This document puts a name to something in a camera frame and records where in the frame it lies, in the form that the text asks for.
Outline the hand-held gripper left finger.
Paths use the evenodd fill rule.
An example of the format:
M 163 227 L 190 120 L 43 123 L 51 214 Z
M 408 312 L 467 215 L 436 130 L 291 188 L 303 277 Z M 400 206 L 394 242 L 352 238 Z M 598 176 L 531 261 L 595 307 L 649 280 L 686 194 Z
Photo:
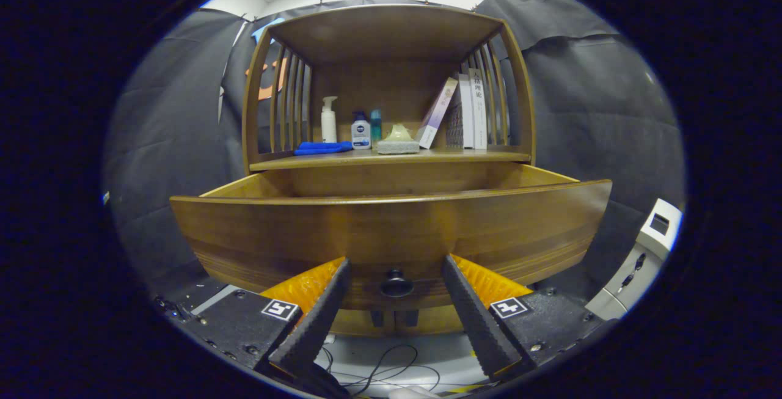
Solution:
M 350 279 L 350 259 L 340 257 L 261 293 L 226 285 L 204 301 L 174 301 L 174 323 L 232 367 L 307 381 Z

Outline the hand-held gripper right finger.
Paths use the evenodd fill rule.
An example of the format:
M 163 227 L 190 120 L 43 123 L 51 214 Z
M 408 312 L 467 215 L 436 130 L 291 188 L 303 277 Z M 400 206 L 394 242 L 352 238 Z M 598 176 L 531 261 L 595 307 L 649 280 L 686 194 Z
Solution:
M 509 381 L 594 345 L 605 321 L 555 291 L 533 291 L 453 254 L 442 280 L 484 374 Z

